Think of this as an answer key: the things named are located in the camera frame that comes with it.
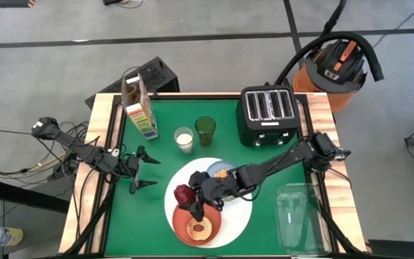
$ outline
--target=red plate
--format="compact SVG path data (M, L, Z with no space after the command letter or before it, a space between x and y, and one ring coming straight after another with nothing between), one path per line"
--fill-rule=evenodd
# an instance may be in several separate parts
M188 225L188 222L193 218L190 212L183 209L179 209L178 206L175 207L175 211L173 212L172 217L173 230L175 231L175 234L177 235L178 239L180 239L186 245L205 245L208 242L212 241L212 239L219 233L221 226L220 212L206 204L204 204L204 212L204 216L207 217L207 219L210 220L212 224L212 233L210 237L208 237L206 240L196 241L193 240L186 231L186 225Z

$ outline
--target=black toaster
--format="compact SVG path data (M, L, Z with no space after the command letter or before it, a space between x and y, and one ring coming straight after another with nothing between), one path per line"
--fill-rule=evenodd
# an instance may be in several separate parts
M300 127L293 90L288 86L251 86L236 108L239 139L245 146L285 145Z

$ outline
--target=wooden table edge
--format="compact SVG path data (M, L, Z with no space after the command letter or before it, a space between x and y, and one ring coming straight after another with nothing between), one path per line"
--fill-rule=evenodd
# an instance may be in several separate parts
M239 92L204 92L204 93L159 93L158 96L238 96ZM308 106L310 110L311 121L314 131L327 132L330 138L339 146L338 134L332 117L330 104L328 102L327 95L325 93L295 93L305 94L308 98ZM96 99L92 108L91 118L89 121L88 133L86 135L86 142L93 140L95 137L100 136L98 141L99 146L104 145L105 137L108 133L111 109L115 96L120 94L96 94ZM303 109L300 110L300 118L302 123L303 132L307 133L307 127L305 123L305 116ZM117 143L118 133L120 128L120 116L122 114L122 105L118 107L118 112L114 120L115 129L112 134L112 143ZM336 162L332 163L333 168L340 171L347 176L346 166L344 163ZM86 178L90 168L81 163L78 169L77 178L75 181L76 200L79 202L79 193L83 186L84 179ZM91 219L91 209L94 203L96 188L98 184L98 174L92 172L88 178L84 195L83 206L80 214L80 228L83 228L88 224ZM359 218L357 215L356 206L354 203L354 197L352 195L349 184L337 176L327 172L326 174L326 192L328 194L328 200L330 204L330 210L332 217L337 225L341 228L343 233L349 238L354 246L360 250L365 251L365 243L362 235L362 229L360 227ZM70 208L68 210L67 219L65 221L65 228L63 231L62 240L60 243L59 253L67 250L75 240L75 230L77 227L77 220L75 215L75 207L73 197L71 198ZM92 253L98 252L100 238L103 233L103 217L97 224L96 230L93 236Z

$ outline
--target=small blue bowl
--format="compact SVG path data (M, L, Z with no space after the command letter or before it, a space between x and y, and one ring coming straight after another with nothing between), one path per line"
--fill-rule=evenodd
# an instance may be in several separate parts
M228 161L225 160L220 160L220 161L216 161L215 163L211 164L208 168L207 168L207 173L209 174L210 177L213 177L213 175L220 171L221 169L232 169L235 168L236 166L233 163L230 163ZM227 196L227 197L223 197L222 198L223 201L232 201L235 198L233 196Z

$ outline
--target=concrete floor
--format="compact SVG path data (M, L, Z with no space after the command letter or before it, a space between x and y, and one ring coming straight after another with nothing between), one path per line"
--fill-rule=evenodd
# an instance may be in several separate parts
M320 32L337 0L290 3L299 32ZM414 1L409 0L351 0L335 30L393 29L412 12ZM414 17L402 28L414 29ZM132 10L104 6L99 0L57 0L38 1L32 9L0 9L3 43L289 31L281 0L147 0ZM366 38L376 43L380 36ZM299 40L304 45L312 38ZM376 51L386 79L374 83L368 77L350 105L336 114L337 129L341 144L353 152L346 164L364 236L414 241L414 160L403 144L414 131L414 34L388 35ZM44 116L88 120L84 99L126 68L155 56L175 71L182 91L240 91L273 82L294 54L291 37L2 48L0 129L28 132ZM0 133L0 171L32 165L44 154L31 137ZM59 194L69 187L66 180L35 188ZM36 220L21 226L20 219L27 217ZM25 245L47 241L10 258L55 253L64 221L65 215L53 212L14 210L6 222L30 230Z

